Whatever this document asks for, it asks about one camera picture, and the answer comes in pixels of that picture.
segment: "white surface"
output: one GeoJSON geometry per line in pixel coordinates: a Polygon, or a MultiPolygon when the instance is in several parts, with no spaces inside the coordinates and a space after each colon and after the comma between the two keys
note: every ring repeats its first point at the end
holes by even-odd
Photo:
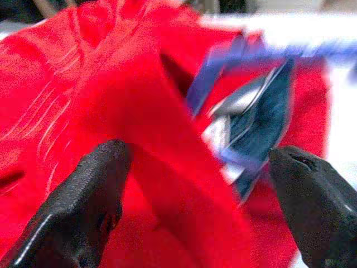
{"type": "MultiPolygon", "coordinates": [[[[291,43],[320,44],[328,39],[357,40],[354,15],[255,15],[251,17],[206,16],[202,25],[213,28],[242,28],[247,32],[263,30],[266,43],[284,47],[291,43]]],[[[357,188],[357,84],[348,80],[349,70],[355,60],[337,63],[329,60],[326,81],[331,88],[331,125],[326,141],[326,159],[354,187],[357,188]]],[[[292,263],[292,268],[306,268],[301,255],[292,263]]]]}

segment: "red garment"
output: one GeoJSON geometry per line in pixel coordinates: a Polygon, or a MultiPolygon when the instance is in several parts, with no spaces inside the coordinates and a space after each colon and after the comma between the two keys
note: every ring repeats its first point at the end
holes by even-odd
{"type": "MultiPolygon", "coordinates": [[[[260,186],[237,208],[200,138],[208,119],[187,114],[208,49],[237,34],[198,19],[159,0],[101,0],[0,43],[0,257],[85,153],[121,138],[133,165],[101,267],[286,267],[295,245],[272,191],[260,186]]],[[[308,112],[296,108],[285,140],[317,153],[326,99],[313,97],[326,88],[318,71],[308,75],[295,94],[308,112]]]]}

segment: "blue fabric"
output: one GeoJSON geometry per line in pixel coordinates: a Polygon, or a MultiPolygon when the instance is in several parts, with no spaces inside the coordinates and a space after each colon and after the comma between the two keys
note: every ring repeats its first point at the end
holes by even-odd
{"type": "Polygon", "coordinates": [[[251,108],[254,111],[248,111],[242,116],[231,116],[230,140],[234,142],[229,149],[262,163],[256,171],[245,169],[234,182],[243,200],[248,197],[259,178],[259,170],[267,159],[269,150],[278,143],[287,123],[293,66],[292,60],[285,63],[257,104],[251,108]],[[253,124],[241,135],[251,116],[254,116],[253,124]]]}
{"type": "MultiPolygon", "coordinates": [[[[221,72],[230,72],[241,63],[239,59],[260,60],[270,51],[245,55],[247,45],[239,36],[230,51],[223,55],[213,52],[202,65],[187,92],[187,106],[195,117],[214,87],[221,72]]],[[[288,97],[290,95],[290,74],[293,61],[287,61],[282,69],[260,96],[260,99],[243,115],[231,116],[229,148],[220,152],[221,160],[245,167],[235,186],[243,199],[247,198],[259,171],[268,156],[268,151],[278,142],[288,117],[288,97]]]]}

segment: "denim fabric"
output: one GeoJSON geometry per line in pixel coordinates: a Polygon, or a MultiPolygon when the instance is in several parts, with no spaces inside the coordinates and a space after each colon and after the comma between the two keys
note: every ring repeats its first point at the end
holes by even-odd
{"type": "MultiPolygon", "coordinates": [[[[261,163],[267,159],[269,150],[279,141],[287,123],[293,66],[293,61],[289,60],[276,71],[276,76],[273,76],[274,79],[251,111],[230,116],[231,150],[261,163]]],[[[258,177],[259,171],[246,169],[235,181],[234,184],[243,199],[247,198],[258,177]]]]}

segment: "red cloth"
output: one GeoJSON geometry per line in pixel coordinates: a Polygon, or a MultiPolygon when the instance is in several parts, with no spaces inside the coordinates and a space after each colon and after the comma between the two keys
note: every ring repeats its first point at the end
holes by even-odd
{"type": "MultiPolygon", "coordinates": [[[[0,257],[85,153],[121,138],[133,165],[101,267],[286,267],[295,245],[273,193],[260,187],[237,208],[200,138],[208,119],[187,114],[183,96],[208,49],[237,34],[198,18],[159,0],[101,0],[0,43],[0,257]]],[[[326,90],[312,77],[295,103],[326,90]]],[[[312,101],[307,114],[296,108],[286,143],[316,153],[326,101],[312,101]]]]}

